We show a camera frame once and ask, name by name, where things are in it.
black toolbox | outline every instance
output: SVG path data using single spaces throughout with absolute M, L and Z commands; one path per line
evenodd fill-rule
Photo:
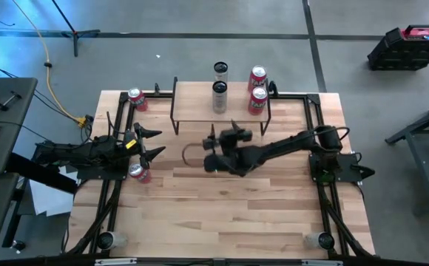
M 368 55 L 371 70 L 418 70 L 429 64 L 429 25 L 396 28 Z

yellow cable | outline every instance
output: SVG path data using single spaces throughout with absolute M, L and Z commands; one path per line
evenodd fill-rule
M 34 25 L 34 23 L 27 16 L 27 14 L 21 9 L 21 7 L 19 6 L 19 4 L 17 4 L 16 0 L 13 0 L 13 2 L 14 2 L 14 4 L 16 4 L 17 8 L 21 11 L 22 15 L 24 15 L 25 18 L 27 18 L 27 20 L 32 24 L 32 27 L 34 28 L 34 30 L 37 32 L 38 39 L 40 40 L 40 42 L 44 46 L 45 56 L 47 57 L 47 63 L 50 63 L 49 50 L 47 49 L 47 45 L 45 44 L 44 38 L 42 37 L 42 34 L 40 33 L 40 30 L 37 29 L 37 27 Z M 46 66 L 46 68 L 47 68 L 47 88 L 49 89 L 49 92 L 52 95 L 53 100 L 57 103 L 59 109 L 64 114 L 68 115 L 73 120 L 77 120 L 79 122 L 79 126 L 83 127 L 84 124 L 86 123 L 86 118 L 85 117 L 74 117 L 69 112 L 67 112 L 67 110 L 65 110 L 65 108 L 58 101 L 57 97 L 55 96 L 55 93 L 53 92 L 52 85 L 50 85 L 50 67 Z

wood plank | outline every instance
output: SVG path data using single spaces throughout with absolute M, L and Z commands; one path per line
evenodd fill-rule
M 93 136 L 107 134 L 106 111 L 110 111 L 114 121 L 119 93 L 101 92 Z M 320 99 L 325 123 L 344 126 L 339 95 L 320 94 Z M 149 99 L 147 112 L 134 113 L 134 121 L 145 128 L 163 131 L 146 140 L 147 148 L 166 146 L 166 150 L 151 164 L 151 183 L 141 184 L 133 179 L 123 182 L 115 230 L 125 233 L 129 244 L 112 250 L 111 256 L 325 258 L 325 251 L 309 250 L 303 245 L 307 233 L 322 231 L 308 152 L 269 160 L 241 178 L 228 173 L 206 173 L 202 162 L 207 152 L 194 147 L 186 153 L 195 165 L 191 168 L 181 159 L 183 147 L 201 143 L 209 134 L 210 123 L 182 122 L 180 134 L 175 135 L 169 117 L 170 102 Z M 271 109 L 272 120 L 263 137 L 258 123 L 240 123 L 253 131 L 252 141 L 241 146 L 265 145 L 305 130 L 301 102 L 273 100 Z M 120 130 L 125 127 L 126 111 Z M 230 124 L 215 122 L 214 127 L 219 133 Z M 342 152 L 351 150 L 348 137 L 342 144 Z M 359 190 L 348 183 L 338 183 L 337 187 L 346 225 L 364 248 L 374 252 Z M 93 222 L 100 190 L 101 181 L 91 180 L 77 193 L 67 249 L 77 243 Z M 331 228 L 336 233 L 336 226 Z

soda can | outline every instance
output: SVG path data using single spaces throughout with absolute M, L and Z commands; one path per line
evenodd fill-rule
M 133 163 L 129 167 L 129 176 L 135 178 L 137 181 L 147 184 L 151 180 L 150 171 L 142 168 L 142 166 L 138 163 Z
M 132 88 L 127 94 L 129 96 L 129 101 L 135 105 L 136 110 L 139 112 L 144 112 L 147 110 L 147 99 L 139 88 Z
M 223 81 L 216 81 L 213 84 L 213 111 L 222 114 L 226 111 L 228 104 L 228 85 Z
M 214 81 L 222 81 L 228 83 L 228 64 L 224 62 L 217 62 L 214 64 Z
M 249 76 L 247 90 L 252 92 L 254 88 L 264 86 L 266 84 L 267 72 L 264 66 L 254 66 Z
M 267 91 L 263 87 L 252 90 L 251 100 L 249 100 L 248 110 L 251 115 L 260 115 L 264 111 L 267 102 Z

white paper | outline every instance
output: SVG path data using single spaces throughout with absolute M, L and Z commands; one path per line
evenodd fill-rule
M 60 174 L 77 181 L 77 172 L 68 174 L 65 167 L 60 167 Z M 73 194 L 59 191 L 33 180 L 30 180 L 30 188 L 34 209 L 38 215 L 47 212 L 47 216 L 52 216 L 72 211 Z

